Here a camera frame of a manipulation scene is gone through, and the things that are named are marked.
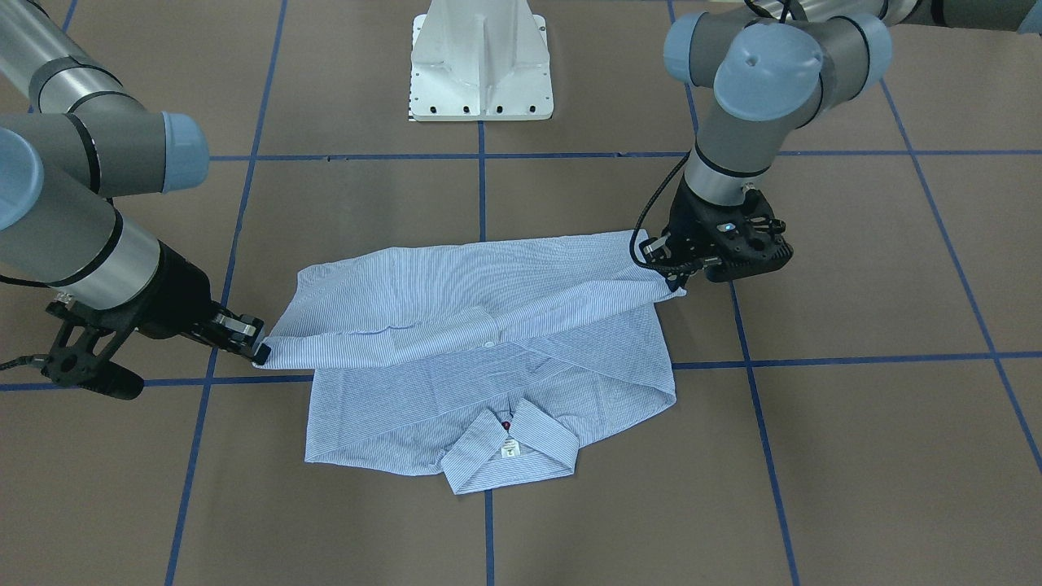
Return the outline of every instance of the shirt collar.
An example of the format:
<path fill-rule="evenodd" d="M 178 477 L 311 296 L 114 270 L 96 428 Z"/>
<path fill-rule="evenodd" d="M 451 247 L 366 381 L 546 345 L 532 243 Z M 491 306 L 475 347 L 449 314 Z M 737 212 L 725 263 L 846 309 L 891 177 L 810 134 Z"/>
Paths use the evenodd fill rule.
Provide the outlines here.
<path fill-rule="evenodd" d="M 530 453 L 500 458 L 513 437 Z M 512 484 L 567 477 L 575 471 L 579 439 L 526 399 L 520 399 L 510 434 L 492 411 L 483 410 L 442 458 L 452 492 L 463 494 Z"/>

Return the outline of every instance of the blue striped shirt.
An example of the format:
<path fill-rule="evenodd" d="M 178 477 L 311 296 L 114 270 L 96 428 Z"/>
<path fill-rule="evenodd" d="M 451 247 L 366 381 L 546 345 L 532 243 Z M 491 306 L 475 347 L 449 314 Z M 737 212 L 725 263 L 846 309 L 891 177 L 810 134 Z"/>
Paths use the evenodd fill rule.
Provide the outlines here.
<path fill-rule="evenodd" d="M 579 447 L 676 400 L 653 303 L 684 291 L 628 241 L 390 248 L 301 271 L 264 368 L 315 369 L 304 459 L 444 471 L 456 494 L 574 472 Z"/>

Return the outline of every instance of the blue tape grid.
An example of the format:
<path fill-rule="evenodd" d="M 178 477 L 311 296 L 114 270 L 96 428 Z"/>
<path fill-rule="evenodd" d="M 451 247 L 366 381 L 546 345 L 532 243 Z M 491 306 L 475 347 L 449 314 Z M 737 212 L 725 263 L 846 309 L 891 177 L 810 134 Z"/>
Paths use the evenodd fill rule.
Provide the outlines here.
<path fill-rule="evenodd" d="M 666 0 L 670 22 L 673 22 L 675 20 L 673 2 L 674 0 Z M 66 18 L 61 25 L 63 30 L 67 31 L 69 29 L 69 26 L 72 22 L 72 18 L 76 11 L 77 4 L 78 0 L 72 0 L 72 2 L 70 3 L 69 10 L 67 11 Z M 248 155 L 216 155 L 210 157 L 210 160 L 214 162 L 248 162 L 249 164 L 247 167 L 246 179 L 243 186 L 243 193 L 240 200 L 239 215 L 235 222 L 235 230 L 232 237 L 231 250 L 229 253 L 227 269 L 225 272 L 224 287 L 221 294 L 221 302 L 223 304 L 227 303 L 228 297 L 230 295 L 231 280 L 235 268 L 239 237 L 242 233 L 246 206 L 249 201 L 249 194 L 250 194 L 250 188 L 252 186 L 253 172 L 255 170 L 255 166 L 258 161 L 265 161 L 265 162 L 407 161 L 407 160 L 477 161 L 478 186 L 479 186 L 478 187 L 478 214 L 479 214 L 479 226 L 480 226 L 479 240 L 483 242 L 487 240 L 488 237 L 487 203 L 486 203 L 486 162 L 488 160 L 678 157 L 684 154 L 684 152 L 680 151 L 490 153 L 486 151 L 486 128 L 485 124 L 481 122 L 477 124 L 477 151 L 472 153 L 463 152 L 463 153 L 392 153 L 392 154 L 383 154 L 383 153 L 258 154 L 260 137 L 263 133 L 265 116 L 267 112 L 268 98 L 271 92 L 271 84 L 274 78 L 274 72 L 278 57 L 278 50 L 281 43 L 281 34 L 286 19 L 287 4 L 288 0 L 282 0 L 279 8 L 279 16 L 275 30 L 275 39 L 272 45 L 268 75 L 265 81 L 264 94 L 262 97 L 259 112 L 257 114 L 257 122 L 254 130 L 251 152 Z M 1007 392 L 1007 396 L 1011 402 L 1011 406 L 1020 424 L 1021 431 L 1024 434 L 1024 438 L 1025 441 L 1027 442 L 1028 448 L 1031 449 L 1035 458 L 1039 470 L 1042 471 L 1042 456 L 1040 456 L 1038 445 L 1023 416 L 1016 393 L 1014 392 L 1012 385 L 1010 384 L 1010 381 L 1006 374 L 1006 370 L 1002 365 L 1003 361 L 1008 360 L 1040 359 L 1042 358 L 1042 351 L 999 352 L 995 348 L 994 342 L 988 331 L 987 324 L 985 323 L 984 317 L 981 314 L 979 308 L 976 303 L 976 299 L 970 288 L 965 272 L 963 271 L 962 264 L 959 261 L 954 246 L 951 243 L 947 229 L 945 228 L 944 222 L 940 215 L 940 211 L 938 210 L 937 203 L 934 200 L 933 193 L 929 189 L 929 185 L 926 181 L 925 175 L 919 163 L 919 157 L 921 156 L 1042 155 L 1042 149 L 917 150 L 913 147 L 912 142 L 909 139 L 908 132 L 904 128 L 903 122 L 901 121 L 900 115 L 897 111 L 896 104 L 894 103 L 893 97 L 890 94 L 889 88 L 887 88 L 885 81 L 882 83 L 882 86 L 884 94 L 886 95 L 887 101 L 890 105 L 891 112 L 894 116 L 894 120 L 904 141 L 907 147 L 905 150 L 798 150 L 798 151 L 783 151 L 779 153 L 779 155 L 780 156 L 872 156 L 872 155 L 910 156 L 915 166 L 916 173 L 919 177 L 926 199 L 929 202 L 931 210 L 934 214 L 934 218 L 937 222 L 938 228 L 940 229 L 942 238 L 944 239 L 945 246 L 948 249 L 948 253 L 952 260 L 953 265 L 956 266 L 957 272 L 959 273 L 960 282 L 966 293 L 967 299 L 971 306 L 973 314 L 976 317 L 977 324 L 981 328 L 982 335 L 986 340 L 989 351 L 950 353 L 950 355 L 905 355 L 905 356 L 837 357 L 837 358 L 811 358 L 811 359 L 787 359 L 787 360 L 752 360 L 749 355 L 748 342 L 746 340 L 745 329 L 742 323 L 741 307 L 738 298 L 738 293 L 735 290 L 734 285 L 730 285 L 731 302 L 735 312 L 735 323 L 738 332 L 739 341 L 742 347 L 743 360 L 673 364 L 673 368 L 676 370 L 705 370 L 705 369 L 728 369 L 728 368 L 745 369 L 748 379 L 751 399 L 755 411 L 756 424 L 760 431 L 761 442 L 764 449 L 764 457 L 768 469 L 768 478 L 771 484 L 771 491 L 773 493 L 775 507 L 777 509 L 778 523 L 780 527 L 783 542 L 786 550 L 786 557 L 789 563 L 790 576 L 794 586 L 799 585 L 799 573 L 797 570 L 796 559 L 792 546 L 791 537 L 788 531 L 788 522 L 785 514 L 785 505 L 782 498 L 782 491 L 778 485 L 777 474 L 774 469 L 770 441 L 767 434 L 767 425 L 764 419 L 763 410 L 760 402 L 760 396 L 758 392 L 755 373 L 754 373 L 754 369 L 756 368 L 774 368 L 774 367 L 792 367 L 792 366 L 827 366 L 827 365 L 844 365 L 844 364 L 845 365 L 887 364 L 887 363 L 908 363 L 908 362 L 946 362 L 946 361 L 982 361 L 982 360 L 992 361 L 993 364 L 995 365 L 996 372 L 998 373 L 999 379 L 1002 382 L 1003 388 Z M 698 118 L 695 112 L 695 105 L 691 88 L 685 86 L 685 92 L 687 94 L 688 106 L 691 112 L 692 127 L 695 129 L 695 131 L 697 131 Z M 167 586 L 172 586 L 177 568 L 177 559 L 178 559 L 178 554 L 180 552 L 180 543 L 184 530 L 184 520 L 188 514 L 188 507 L 192 492 L 192 484 L 195 475 L 195 467 L 198 461 L 199 448 L 202 439 L 202 432 L 206 417 L 206 409 L 208 406 L 209 393 L 212 388 L 214 386 L 221 386 L 221 385 L 307 383 L 312 381 L 312 375 L 309 374 L 216 376 L 215 375 L 216 363 L 217 363 L 217 350 L 214 350 L 210 352 L 209 361 L 206 368 L 206 375 L 204 377 L 158 379 L 145 382 L 145 385 L 151 388 L 175 387 L 175 386 L 178 387 L 200 386 L 200 385 L 203 388 L 202 396 L 199 402 L 199 411 L 196 418 L 196 426 L 195 426 L 195 433 L 193 435 L 193 442 L 189 457 L 188 470 L 185 472 L 184 487 L 182 490 L 180 506 L 178 509 L 177 523 L 175 527 L 173 541 L 171 544 L 171 554 L 165 582 Z M 54 390 L 54 389 L 57 388 L 47 383 L 23 383 L 23 384 L 0 385 L 0 392 Z M 487 577 L 487 584 L 489 586 L 492 586 L 495 584 L 495 550 L 494 550 L 494 522 L 493 522 L 494 506 L 493 506 L 493 491 L 491 490 L 486 491 L 485 493 L 485 516 L 486 516 L 486 527 L 485 527 L 486 577 Z"/>

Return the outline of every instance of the bolt hole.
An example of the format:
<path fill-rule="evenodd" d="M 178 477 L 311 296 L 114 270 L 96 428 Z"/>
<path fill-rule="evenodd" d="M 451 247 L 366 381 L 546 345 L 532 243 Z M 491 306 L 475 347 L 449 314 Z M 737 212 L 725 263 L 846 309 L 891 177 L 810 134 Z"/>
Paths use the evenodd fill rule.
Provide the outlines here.
<path fill-rule="evenodd" d="M 61 361 L 61 365 L 58 367 L 61 372 L 69 372 L 73 368 L 76 368 L 76 355 L 71 355 Z"/>

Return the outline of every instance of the black cable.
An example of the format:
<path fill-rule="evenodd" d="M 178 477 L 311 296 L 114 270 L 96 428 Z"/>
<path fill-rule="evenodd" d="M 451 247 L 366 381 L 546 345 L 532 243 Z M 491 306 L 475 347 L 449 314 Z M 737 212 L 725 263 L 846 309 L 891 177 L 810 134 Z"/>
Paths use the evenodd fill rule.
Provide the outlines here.
<path fill-rule="evenodd" d="M 792 4 L 792 0 L 785 0 L 782 4 L 782 16 L 778 18 L 778 22 L 785 24 L 786 18 L 789 17 L 789 6 Z"/>
<path fill-rule="evenodd" d="M 752 10 L 752 14 L 756 15 L 758 17 L 760 17 L 762 19 L 773 19 L 774 18 L 773 15 L 771 15 L 769 11 L 767 11 L 767 8 L 761 6 L 760 4 L 756 4 L 752 0 L 745 0 L 745 5 L 748 6 L 750 10 Z"/>
<path fill-rule="evenodd" d="M 9 370 L 11 368 L 16 368 L 16 367 L 19 367 L 19 366 L 29 366 L 33 362 L 36 362 L 38 360 L 43 360 L 43 359 L 46 359 L 46 358 L 47 357 L 45 357 L 43 355 L 20 356 L 20 357 L 16 358 L 15 360 L 8 360 L 7 362 L 4 362 L 4 363 L 0 364 L 0 370 Z"/>
<path fill-rule="evenodd" d="M 19 287 L 34 287 L 36 289 L 47 289 L 46 283 L 40 283 L 39 280 L 25 280 L 24 278 L 15 278 L 13 276 L 6 276 L 0 274 L 0 283 L 5 285 L 17 285 Z"/>
<path fill-rule="evenodd" d="M 637 219 L 637 225 L 634 227 L 634 234 L 629 236 L 629 258 L 630 260 L 634 261 L 634 264 L 636 264 L 638 267 L 644 269 L 651 269 L 653 271 L 659 271 L 659 272 L 672 273 L 672 274 L 690 273 L 702 268 L 701 261 L 694 261 L 691 263 L 685 263 L 683 265 L 670 266 L 670 265 L 658 265 L 654 263 L 645 263 L 644 261 L 641 261 L 640 259 L 637 258 L 637 235 L 641 231 L 641 226 L 644 225 L 644 218 L 647 217 L 648 212 L 651 211 L 651 207 L 654 205 L 654 202 L 659 200 L 659 196 L 662 195 L 662 192 L 666 191 L 666 187 L 669 186 L 669 182 L 673 180 L 673 177 L 675 177 L 676 174 L 680 172 L 680 169 L 684 168 L 684 164 L 688 162 L 688 157 L 690 156 L 691 156 L 691 151 L 689 150 L 688 153 L 685 154 L 679 162 L 677 162 L 676 166 L 673 167 L 673 170 L 670 171 L 668 175 L 666 175 L 666 178 L 663 179 L 662 185 L 659 186 L 659 189 L 654 190 L 654 194 L 651 196 L 651 199 L 648 200 L 647 205 L 645 205 L 644 210 L 641 212 L 641 216 Z"/>

